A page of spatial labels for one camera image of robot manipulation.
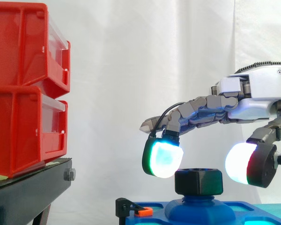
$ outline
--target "transparent drawer front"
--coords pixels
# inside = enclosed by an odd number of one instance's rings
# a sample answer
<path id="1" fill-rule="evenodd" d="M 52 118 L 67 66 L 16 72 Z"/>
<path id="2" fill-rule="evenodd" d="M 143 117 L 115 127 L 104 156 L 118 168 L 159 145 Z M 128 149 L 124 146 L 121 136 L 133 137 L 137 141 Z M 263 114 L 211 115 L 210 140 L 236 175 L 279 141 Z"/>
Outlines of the transparent drawer front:
<path id="1" fill-rule="evenodd" d="M 46 95 L 42 95 L 42 125 L 43 133 L 64 133 L 63 126 L 61 126 L 61 113 L 65 112 L 65 104 L 54 100 Z"/>
<path id="2" fill-rule="evenodd" d="M 52 58 L 62 67 L 62 51 L 69 49 L 69 44 L 62 36 L 52 18 L 49 17 L 49 51 Z"/>

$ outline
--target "white backdrop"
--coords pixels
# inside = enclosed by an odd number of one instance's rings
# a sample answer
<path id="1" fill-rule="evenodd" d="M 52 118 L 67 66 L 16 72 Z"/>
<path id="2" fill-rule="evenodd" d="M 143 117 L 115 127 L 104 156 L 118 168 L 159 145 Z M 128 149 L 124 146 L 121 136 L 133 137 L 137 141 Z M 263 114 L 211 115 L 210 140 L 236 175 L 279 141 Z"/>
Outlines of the white backdrop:
<path id="1" fill-rule="evenodd" d="M 235 64 L 281 61 L 281 0 L 236 0 Z M 244 139 L 267 122 L 242 125 Z M 277 144 L 281 152 L 281 142 Z M 262 203 L 281 203 L 281 166 L 267 189 L 258 188 Z"/>
<path id="2" fill-rule="evenodd" d="M 53 204 L 49 225 L 117 224 L 114 202 L 179 198 L 174 179 L 146 175 L 141 123 L 260 60 L 281 60 L 281 0 L 44 0 L 71 42 L 68 157 L 76 180 Z M 227 152 L 261 124 L 216 124 L 181 137 L 181 167 L 223 172 L 220 200 L 259 203 L 255 187 L 224 170 Z M 281 168 L 258 188 L 281 203 Z"/>

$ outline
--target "wire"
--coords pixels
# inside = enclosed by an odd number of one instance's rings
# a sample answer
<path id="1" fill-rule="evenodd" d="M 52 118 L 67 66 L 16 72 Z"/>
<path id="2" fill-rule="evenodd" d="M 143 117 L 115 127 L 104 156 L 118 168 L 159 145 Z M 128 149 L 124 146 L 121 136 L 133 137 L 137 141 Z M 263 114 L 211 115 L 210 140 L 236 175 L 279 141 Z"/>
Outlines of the wire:
<path id="1" fill-rule="evenodd" d="M 158 128 L 159 124 L 161 123 L 161 121 L 163 120 L 163 118 L 165 117 L 165 115 L 170 111 L 172 110 L 173 108 L 176 108 L 177 106 L 179 105 L 182 105 L 184 104 L 185 102 L 179 102 L 179 103 L 176 103 L 174 105 L 172 105 L 171 107 L 167 108 L 163 114 L 159 117 L 159 120 L 157 121 L 157 123 L 155 124 L 152 132 L 149 134 L 149 137 L 156 137 L 156 129 Z"/>

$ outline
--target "stacked storage bin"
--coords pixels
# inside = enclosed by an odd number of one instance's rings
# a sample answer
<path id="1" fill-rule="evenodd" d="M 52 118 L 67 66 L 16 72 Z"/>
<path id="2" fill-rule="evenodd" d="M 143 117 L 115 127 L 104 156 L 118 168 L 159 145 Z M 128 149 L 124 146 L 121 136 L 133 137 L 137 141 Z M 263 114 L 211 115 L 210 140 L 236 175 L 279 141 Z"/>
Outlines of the stacked storage bin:
<path id="1" fill-rule="evenodd" d="M 42 3 L 0 2 L 0 175 L 67 152 L 70 43 Z"/>

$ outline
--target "black hexagonal nut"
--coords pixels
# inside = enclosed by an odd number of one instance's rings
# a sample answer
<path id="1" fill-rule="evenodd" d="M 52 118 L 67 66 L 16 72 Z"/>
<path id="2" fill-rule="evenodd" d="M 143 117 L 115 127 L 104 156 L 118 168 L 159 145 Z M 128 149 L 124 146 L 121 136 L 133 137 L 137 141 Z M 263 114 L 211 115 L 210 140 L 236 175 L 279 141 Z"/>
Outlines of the black hexagonal nut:
<path id="1" fill-rule="evenodd" d="M 175 191 L 179 195 L 220 195 L 222 172 L 217 169 L 179 169 L 175 172 Z"/>

